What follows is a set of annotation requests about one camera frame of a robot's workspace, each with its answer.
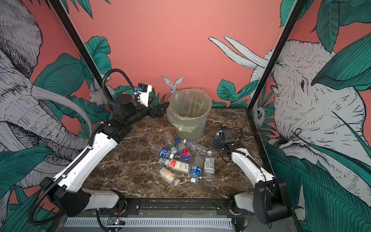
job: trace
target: empty bottle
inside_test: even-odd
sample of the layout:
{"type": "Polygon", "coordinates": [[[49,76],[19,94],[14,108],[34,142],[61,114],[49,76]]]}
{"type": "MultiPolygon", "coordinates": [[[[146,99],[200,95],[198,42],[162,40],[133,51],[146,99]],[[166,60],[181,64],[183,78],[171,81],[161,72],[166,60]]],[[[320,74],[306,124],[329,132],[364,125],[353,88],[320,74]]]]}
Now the empty bottle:
{"type": "Polygon", "coordinates": [[[207,152],[204,162],[204,183],[213,184],[215,179],[215,160],[211,151],[207,152]]]}
{"type": "Polygon", "coordinates": [[[208,149],[204,145],[201,145],[198,142],[195,142],[193,140],[187,140],[187,139],[183,140],[183,142],[189,150],[199,152],[203,156],[207,154],[208,149]]]}
{"type": "Polygon", "coordinates": [[[189,174],[189,171],[191,169],[189,164],[180,162],[178,160],[168,160],[168,159],[160,158],[158,160],[158,163],[161,165],[165,165],[174,171],[180,171],[186,174],[189,174]]]}
{"type": "Polygon", "coordinates": [[[191,167],[191,171],[189,176],[191,177],[191,183],[196,184],[197,180],[201,177],[201,168],[203,164],[203,156],[200,153],[197,153],[195,157],[193,157],[193,163],[191,167]]]}
{"type": "Polygon", "coordinates": [[[161,167],[158,173],[160,174],[160,177],[167,183],[172,184],[175,187],[179,185],[180,180],[178,179],[177,175],[169,171],[167,168],[161,167]]]}
{"type": "Polygon", "coordinates": [[[169,149],[159,144],[153,144],[151,147],[151,152],[153,154],[160,155],[162,158],[165,158],[165,159],[169,158],[171,155],[171,152],[169,149]]]}
{"type": "Polygon", "coordinates": [[[177,143],[177,149],[182,159],[185,162],[188,162],[188,163],[191,162],[191,158],[192,158],[191,153],[188,151],[188,148],[186,147],[184,142],[180,141],[178,138],[175,140],[175,142],[177,143]]]}
{"type": "Polygon", "coordinates": [[[163,133],[166,144],[170,147],[171,153],[175,154],[177,149],[175,148],[175,141],[170,131],[163,133]]]}

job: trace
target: rabbit ear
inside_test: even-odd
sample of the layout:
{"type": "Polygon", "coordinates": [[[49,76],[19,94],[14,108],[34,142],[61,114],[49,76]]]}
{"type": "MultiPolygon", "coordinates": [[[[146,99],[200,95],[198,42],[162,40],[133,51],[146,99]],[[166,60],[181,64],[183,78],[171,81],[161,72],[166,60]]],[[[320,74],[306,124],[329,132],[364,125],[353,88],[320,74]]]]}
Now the rabbit ear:
{"type": "Polygon", "coordinates": [[[178,79],[177,79],[177,81],[175,82],[175,86],[178,86],[180,83],[182,83],[184,81],[184,77],[179,77],[178,79]]]}
{"type": "Polygon", "coordinates": [[[90,92],[94,92],[94,86],[93,86],[93,84],[90,84],[89,89],[90,89],[90,92]]]}
{"type": "Polygon", "coordinates": [[[162,78],[164,79],[165,84],[167,84],[170,87],[173,86],[173,83],[171,82],[171,80],[169,78],[167,78],[166,76],[162,76],[162,78]]]}

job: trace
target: bottle label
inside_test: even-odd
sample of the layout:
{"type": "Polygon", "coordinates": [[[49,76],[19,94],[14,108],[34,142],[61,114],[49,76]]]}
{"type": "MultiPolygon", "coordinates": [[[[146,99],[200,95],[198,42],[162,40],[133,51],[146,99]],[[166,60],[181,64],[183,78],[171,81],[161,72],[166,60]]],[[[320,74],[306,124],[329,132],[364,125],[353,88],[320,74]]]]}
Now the bottle label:
{"type": "Polygon", "coordinates": [[[189,164],[186,164],[186,163],[183,163],[183,162],[180,162],[180,161],[176,161],[176,160],[171,160],[170,161],[170,167],[172,167],[172,168],[188,171],[188,166],[189,166],[189,164]]]}
{"type": "Polygon", "coordinates": [[[188,157],[191,155],[191,153],[189,153],[188,149],[185,147],[184,144],[179,145],[179,154],[182,154],[185,157],[188,157]]]}
{"type": "Polygon", "coordinates": [[[172,173],[171,171],[167,170],[164,167],[160,170],[160,174],[163,175],[168,180],[170,180],[174,176],[174,173],[172,173]]]}
{"type": "Polygon", "coordinates": [[[162,158],[166,158],[166,154],[169,152],[169,150],[165,147],[163,147],[161,150],[160,150],[160,156],[162,158]]]}
{"type": "Polygon", "coordinates": [[[205,166],[204,169],[214,169],[214,158],[205,158],[205,166]]]}
{"type": "Polygon", "coordinates": [[[199,168],[197,166],[192,166],[191,167],[190,174],[195,174],[195,175],[197,175],[200,178],[200,176],[201,176],[201,168],[199,168]]]}

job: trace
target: trash bin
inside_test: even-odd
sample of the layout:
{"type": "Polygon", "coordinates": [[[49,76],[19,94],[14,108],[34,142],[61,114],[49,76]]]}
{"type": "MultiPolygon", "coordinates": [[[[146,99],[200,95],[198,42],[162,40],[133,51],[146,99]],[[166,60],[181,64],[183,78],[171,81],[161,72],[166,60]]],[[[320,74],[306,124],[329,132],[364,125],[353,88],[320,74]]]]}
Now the trash bin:
{"type": "Polygon", "coordinates": [[[177,135],[181,139],[199,139],[210,114],[211,98],[200,89],[186,89],[173,94],[169,101],[167,117],[177,135]]]}

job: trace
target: brown marble surface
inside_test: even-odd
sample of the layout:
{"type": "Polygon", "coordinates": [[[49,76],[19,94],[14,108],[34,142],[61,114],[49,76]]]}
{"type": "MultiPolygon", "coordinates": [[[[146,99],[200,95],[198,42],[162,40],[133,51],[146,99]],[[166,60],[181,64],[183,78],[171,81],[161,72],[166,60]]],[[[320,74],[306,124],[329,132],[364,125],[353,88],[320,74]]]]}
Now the brown marble surface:
{"type": "MultiPolygon", "coordinates": [[[[230,127],[243,128],[243,144],[249,153],[262,165],[255,139],[243,109],[212,109],[199,143],[209,146],[216,134],[219,123],[230,127]]],[[[212,186],[201,180],[190,183],[186,174],[176,173],[181,184],[170,186],[157,176],[160,158],[150,152],[151,144],[165,145],[162,133],[170,130],[177,138],[175,129],[164,118],[145,118],[133,126],[128,136],[108,153],[85,181],[83,187],[92,190],[116,189],[126,197],[189,197],[224,198],[236,192],[253,193],[253,186],[242,170],[234,163],[226,163],[221,154],[215,157],[215,181],[212,186]]],[[[240,137],[233,129],[235,139],[240,137]]]]}

